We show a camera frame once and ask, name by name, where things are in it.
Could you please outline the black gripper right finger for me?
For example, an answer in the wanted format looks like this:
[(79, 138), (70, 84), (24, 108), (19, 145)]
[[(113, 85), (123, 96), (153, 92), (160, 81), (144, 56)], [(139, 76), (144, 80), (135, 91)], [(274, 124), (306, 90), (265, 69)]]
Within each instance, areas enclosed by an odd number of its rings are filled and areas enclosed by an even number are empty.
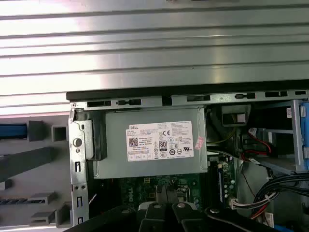
[(231, 209), (207, 208), (203, 212), (187, 203), (175, 203), (173, 212), (185, 232), (274, 232), (275, 229)]

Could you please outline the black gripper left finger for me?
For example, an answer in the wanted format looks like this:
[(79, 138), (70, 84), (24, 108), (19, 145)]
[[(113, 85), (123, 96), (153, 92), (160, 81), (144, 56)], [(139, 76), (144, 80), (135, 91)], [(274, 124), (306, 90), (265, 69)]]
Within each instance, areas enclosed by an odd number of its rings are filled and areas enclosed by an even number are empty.
[(68, 232), (164, 232), (166, 229), (165, 204), (150, 202), (147, 208), (134, 210), (118, 206), (86, 222), (67, 229)]

